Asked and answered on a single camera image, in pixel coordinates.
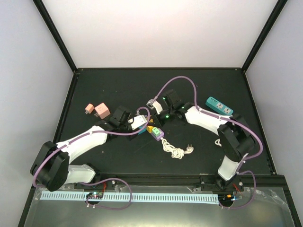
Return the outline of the small pink charger plug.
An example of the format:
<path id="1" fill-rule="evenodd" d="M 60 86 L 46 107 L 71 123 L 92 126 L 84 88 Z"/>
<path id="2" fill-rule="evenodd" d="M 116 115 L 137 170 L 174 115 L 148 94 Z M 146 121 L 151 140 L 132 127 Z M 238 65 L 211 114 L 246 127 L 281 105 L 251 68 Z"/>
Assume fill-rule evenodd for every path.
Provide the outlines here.
<path id="1" fill-rule="evenodd" d="M 93 104 L 88 104 L 86 107 L 85 107 L 85 114 L 91 114 L 94 110 L 94 106 Z"/>

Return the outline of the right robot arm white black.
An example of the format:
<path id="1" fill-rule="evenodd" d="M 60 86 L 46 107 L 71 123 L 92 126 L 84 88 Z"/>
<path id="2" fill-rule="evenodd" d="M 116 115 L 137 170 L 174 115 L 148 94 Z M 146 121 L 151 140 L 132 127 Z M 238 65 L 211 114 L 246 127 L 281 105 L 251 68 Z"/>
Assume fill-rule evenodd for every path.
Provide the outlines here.
<path id="1" fill-rule="evenodd" d="M 164 124 L 170 117 L 178 117 L 218 136 L 217 144 L 223 148 L 224 157 L 215 177 L 215 185 L 221 191 L 230 188 L 232 179 L 239 174 L 241 166 L 256 145 L 255 134 L 248 128 L 244 118 L 238 114 L 228 115 L 227 108 L 219 102 L 215 106 L 221 107 L 224 115 L 205 110 L 194 103 L 183 103 L 173 89 L 162 98 L 167 109 L 162 108 L 157 97 L 147 103 L 156 111 L 155 118 L 159 124 Z"/>

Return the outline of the blue cube socket adapter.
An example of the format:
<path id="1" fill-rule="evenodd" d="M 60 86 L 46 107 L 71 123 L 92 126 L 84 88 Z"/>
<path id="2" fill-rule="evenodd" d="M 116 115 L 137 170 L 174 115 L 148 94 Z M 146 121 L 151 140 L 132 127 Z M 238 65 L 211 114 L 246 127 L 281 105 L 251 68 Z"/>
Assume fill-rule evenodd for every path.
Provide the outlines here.
<path id="1" fill-rule="evenodd" d="M 143 128 L 143 130 L 142 131 L 140 131 L 139 133 L 138 133 L 138 135 L 140 135 L 140 134 L 142 134 L 142 133 L 144 133 L 146 131 L 146 128 Z"/>

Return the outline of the pink cube socket adapter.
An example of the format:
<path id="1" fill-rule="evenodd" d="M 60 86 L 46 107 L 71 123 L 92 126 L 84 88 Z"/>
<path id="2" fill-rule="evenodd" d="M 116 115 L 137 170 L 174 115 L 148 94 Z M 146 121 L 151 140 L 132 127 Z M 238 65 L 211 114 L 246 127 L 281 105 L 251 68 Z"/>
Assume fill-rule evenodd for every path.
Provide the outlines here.
<path id="1" fill-rule="evenodd" d="M 101 119 L 105 119 L 106 117 L 110 116 L 110 110 L 104 103 L 97 105 L 94 110 L 94 115 L 96 117 L 100 117 Z"/>

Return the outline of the teal power strip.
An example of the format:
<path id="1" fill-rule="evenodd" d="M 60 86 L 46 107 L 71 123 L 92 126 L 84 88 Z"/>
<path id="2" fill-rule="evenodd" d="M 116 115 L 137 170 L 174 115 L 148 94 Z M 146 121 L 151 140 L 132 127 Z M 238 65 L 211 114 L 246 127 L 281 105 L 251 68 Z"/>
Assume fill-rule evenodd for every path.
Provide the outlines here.
<path id="1" fill-rule="evenodd" d="M 220 115 L 232 116 L 233 114 L 233 110 L 231 108 L 211 96 L 208 97 L 205 104 Z"/>

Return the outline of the purple power strip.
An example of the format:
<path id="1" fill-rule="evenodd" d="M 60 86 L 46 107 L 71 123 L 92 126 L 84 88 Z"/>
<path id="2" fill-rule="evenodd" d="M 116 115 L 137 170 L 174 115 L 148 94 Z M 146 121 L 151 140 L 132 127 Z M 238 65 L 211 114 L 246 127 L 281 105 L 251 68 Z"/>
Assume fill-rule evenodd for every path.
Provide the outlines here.
<path id="1" fill-rule="evenodd" d="M 159 140 L 161 140 L 161 138 L 163 138 L 164 137 L 164 132 L 161 130 L 161 135 L 160 136 L 158 136 L 158 137 L 155 137 L 152 133 L 150 133 L 157 141 L 159 141 Z"/>

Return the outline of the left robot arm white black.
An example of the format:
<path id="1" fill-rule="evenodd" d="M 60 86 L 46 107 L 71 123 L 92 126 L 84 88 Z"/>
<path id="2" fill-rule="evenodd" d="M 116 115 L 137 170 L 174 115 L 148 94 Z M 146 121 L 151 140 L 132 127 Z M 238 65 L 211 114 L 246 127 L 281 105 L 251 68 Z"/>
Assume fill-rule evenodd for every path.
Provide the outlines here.
<path id="1" fill-rule="evenodd" d="M 147 123 L 145 115 L 132 115 L 124 107 L 96 123 L 87 131 L 66 141 L 45 142 L 38 152 L 30 169 L 34 177 L 34 187 L 45 187 L 54 192 L 65 184 L 84 183 L 91 189 L 101 185 L 102 178 L 95 168 L 88 164 L 72 165 L 72 162 L 93 149 L 117 136 L 135 137 Z"/>

